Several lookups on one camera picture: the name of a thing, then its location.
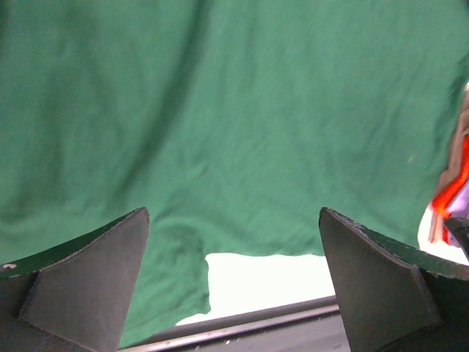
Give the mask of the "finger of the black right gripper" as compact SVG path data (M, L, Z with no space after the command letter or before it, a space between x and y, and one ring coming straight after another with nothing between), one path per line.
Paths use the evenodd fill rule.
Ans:
M448 240L452 246L460 248L464 255L469 255L468 219L451 217L444 221L448 230Z

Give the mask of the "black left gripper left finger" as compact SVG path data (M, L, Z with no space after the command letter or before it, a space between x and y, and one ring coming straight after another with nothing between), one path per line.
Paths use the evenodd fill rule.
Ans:
M148 235L139 208L1 265L1 350L117 351Z

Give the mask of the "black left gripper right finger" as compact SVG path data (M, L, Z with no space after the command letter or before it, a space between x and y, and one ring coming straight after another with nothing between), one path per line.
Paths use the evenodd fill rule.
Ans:
M322 208L319 229L351 351L467 351L468 267Z

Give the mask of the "dark green t shirt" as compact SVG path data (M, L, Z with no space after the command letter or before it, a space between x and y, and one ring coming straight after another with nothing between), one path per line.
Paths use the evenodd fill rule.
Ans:
M3 1L1 261L147 208L130 345L324 206L416 245L467 80L466 1Z

